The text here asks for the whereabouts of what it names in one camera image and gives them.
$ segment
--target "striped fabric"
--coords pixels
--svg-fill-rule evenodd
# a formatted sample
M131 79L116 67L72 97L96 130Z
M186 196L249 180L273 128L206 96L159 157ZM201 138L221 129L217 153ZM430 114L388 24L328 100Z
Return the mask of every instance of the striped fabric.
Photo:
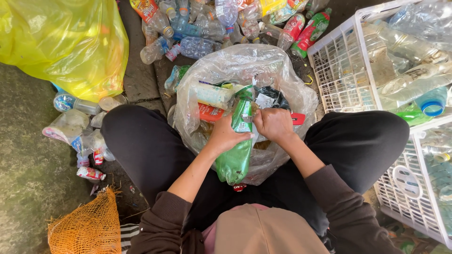
M138 224L124 224L121 225L121 254L126 254L130 248L130 238L138 235L140 228Z

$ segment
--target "hand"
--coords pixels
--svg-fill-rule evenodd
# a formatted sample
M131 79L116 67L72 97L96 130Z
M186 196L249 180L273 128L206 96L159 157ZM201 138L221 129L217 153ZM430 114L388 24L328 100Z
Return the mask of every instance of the hand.
M215 152L216 156L219 156L221 153L232 149L238 143L254 137L252 132L235 132L231 127L231 123L232 113L217 120L203 150L208 149Z
M297 136L293 131L290 111L282 108L264 108L256 110L254 125L257 131L267 139L281 145L285 140Z

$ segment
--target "concrete floor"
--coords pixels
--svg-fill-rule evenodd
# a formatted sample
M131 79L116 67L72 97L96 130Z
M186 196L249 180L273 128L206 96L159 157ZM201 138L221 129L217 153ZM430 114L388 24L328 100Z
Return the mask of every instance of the concrete floor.
M333 13L325 33L357 9L381 2L383 0L331 0L328 6ZM125 94L132 103L165 112L175 97L163 95L164 81L174 64L193 64L195 61L178 56L175 62L164 57L151 66L143 64L139 57L144 47L141 19L128 1L121 1L119 7L130 40ZM294 59L293 65L304 81L309 81L307 74L314 77L307 59ZM50 83L4 64L0 64L0 74L3 77L0 80L0 253L49 253L46 220L65 215L91 200L88 195L92 184L75 175L76 158L72 148L41 134L41 130L59 115L52 106L55 91ZM315 81L311 87L318 92ZM323 112L320 102L319 119ZM133 184L116 161L104 163L99 169L112 173L104 184L114 181L123 191L122 197L117 199L121 222L137 222L140 215L126 217L147 209L139 191L131 193L129 188ZM365 197L379 211L373 189ZM381 214L378 216L379 221L385 223L386 218Z

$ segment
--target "person's left hand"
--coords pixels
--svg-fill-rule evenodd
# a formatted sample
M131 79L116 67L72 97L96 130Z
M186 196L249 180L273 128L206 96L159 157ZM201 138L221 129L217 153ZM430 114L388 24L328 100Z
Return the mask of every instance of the person's left hand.
M221 153L232 149L238 143L254 137L254 133L252 132L235 132L231 127L231 123L232 113L217 120L203 150L209 149L216 156L219 156Z

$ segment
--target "orange mesh bag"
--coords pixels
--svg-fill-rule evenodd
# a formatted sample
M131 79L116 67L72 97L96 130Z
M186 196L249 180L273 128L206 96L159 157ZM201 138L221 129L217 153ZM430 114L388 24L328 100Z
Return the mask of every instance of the orange mesh bag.
M103 189L95 200L52 221L48 230L52 254L120 254L115 192Z

